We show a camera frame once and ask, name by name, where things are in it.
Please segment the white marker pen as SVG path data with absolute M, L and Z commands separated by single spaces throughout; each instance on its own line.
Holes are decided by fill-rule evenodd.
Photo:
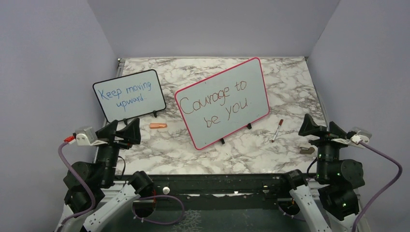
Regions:
M 277 136 L 278 136 L 278 133 L 279 133 L 279 131 L 280 131 L 280 128 L 281 128 L 281 126 L 279 125 L 278 128 L 277 128 L 276 131 L 275 131 L 275 134 L 274 134 L 272 140 L 271 140 L 272 143 L 276 140 L 276 138 L 277 138 Z

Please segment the red framed whiteboard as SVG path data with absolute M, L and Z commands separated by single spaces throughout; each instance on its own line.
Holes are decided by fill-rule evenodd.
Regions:
M 261 60 L 248 59 L 179 89 L 175 101 L 193 146 L 202 150 L 269 115 Z

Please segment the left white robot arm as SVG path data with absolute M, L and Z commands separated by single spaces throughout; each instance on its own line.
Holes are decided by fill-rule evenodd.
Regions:
M 103 206 L 104 189 L 114 186 L 120 150 L 128 150 L 141 142 L 140 119 L 134 118 L 117 129 L 118 120 L 99 130 L 84 126 L 75 130 L 58 148 L 60 159 L 68 168 L 63 179 L 68 190 L 64 197 L 63 213 L 56 227 L 58 232 L 99 232 L 119 211 L 136 199 L 154 195 L 154 183 L 144 171 L 136 171 L 125 181 L 122 189 Z M 70 164 L 62 149 L 70 144 L 95 146 L 97 157 L 93 163 L 77 161 Z

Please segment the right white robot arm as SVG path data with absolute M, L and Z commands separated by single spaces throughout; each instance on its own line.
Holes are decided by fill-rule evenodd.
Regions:
M 320 202 L 328 215 L 325 220 L 311 194 L 304 174 L 292 170 L 281 175 L 279 191 L 292 197 L 312 232 L 352 232 L 359 215 L 359 201 L 355 189 L 365 185 L 362 163 L 353 159 L 340 159 L 341 148 L 355 146 L 364 148 L 372 134 L 354 127 L 345 132 L 335 122 L 329 126 L 317 125 L 310 114 L 305 114 L 300 136 L 313 135 L 309 143 L 317 147 L 315 180 L 322 185 L 318 189 Z

